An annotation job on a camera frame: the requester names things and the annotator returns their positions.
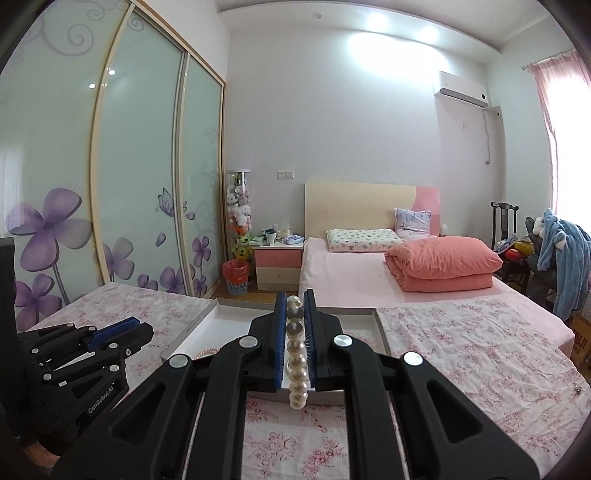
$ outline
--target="transparent cylinder toy container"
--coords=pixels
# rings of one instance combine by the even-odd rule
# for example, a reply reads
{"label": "transparent cylinder toy container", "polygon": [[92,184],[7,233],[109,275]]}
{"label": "transparent cylinder toy container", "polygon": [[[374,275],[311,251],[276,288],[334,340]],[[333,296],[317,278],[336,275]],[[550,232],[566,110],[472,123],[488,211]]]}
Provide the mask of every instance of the transparent cylinder toy container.
{"label": "transparent cylinder toy container", "polygon": [[228,170],[225,181],[226,228],[230,259],[250,260],[251,207],[250,170]]}

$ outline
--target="pink drawer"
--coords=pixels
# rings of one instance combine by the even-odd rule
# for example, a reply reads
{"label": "pink drawer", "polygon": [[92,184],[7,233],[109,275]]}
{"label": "pink drawer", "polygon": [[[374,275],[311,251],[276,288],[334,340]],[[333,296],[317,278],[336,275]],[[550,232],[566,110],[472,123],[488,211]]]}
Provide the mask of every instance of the pink drawer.
{"label": "pink drawer", "polygon": [[301,267],[300,249],[264,248],[255,250],[257,267]]}

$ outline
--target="cardboard box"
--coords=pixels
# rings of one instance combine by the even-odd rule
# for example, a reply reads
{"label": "cardboard box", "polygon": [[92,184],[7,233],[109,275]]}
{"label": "cardboard box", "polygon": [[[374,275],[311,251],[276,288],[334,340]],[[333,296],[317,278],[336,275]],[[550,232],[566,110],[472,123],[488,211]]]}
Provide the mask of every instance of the cardboard box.
{"label": "cardboard box", "polygon": [[591,383],[591,323],[581,315],[576,315],[570,327],[574,332],[573,353],[570,359],[585,380]]}

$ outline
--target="air conditioner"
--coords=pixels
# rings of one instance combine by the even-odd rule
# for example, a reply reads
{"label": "air conditioner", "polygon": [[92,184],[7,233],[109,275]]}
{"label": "air conditioner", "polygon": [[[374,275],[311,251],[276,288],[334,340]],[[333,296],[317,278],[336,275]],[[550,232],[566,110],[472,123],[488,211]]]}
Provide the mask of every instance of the air conditioner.
{"label": "air conditioner", "polygon": [[433,92],[435,95],[457,98],[480,108],[488,107],[486,89],[482,85],[451,73],[438,72],[436,74],[433,79]]}

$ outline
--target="bed headboard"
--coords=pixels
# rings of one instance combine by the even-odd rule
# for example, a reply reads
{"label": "bed headboard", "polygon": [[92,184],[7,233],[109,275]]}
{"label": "bed headboard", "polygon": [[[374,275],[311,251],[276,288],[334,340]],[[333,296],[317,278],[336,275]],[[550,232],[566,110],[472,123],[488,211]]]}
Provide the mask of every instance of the bed headboard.
{"label": "bed headboard", "polygon": [[384,183],[309,181],[306,183],[306,237],[324,238],[326,231],[332,228],[393,228],[395,208],[431,210],[431,234],[439,234],[439,189]]}

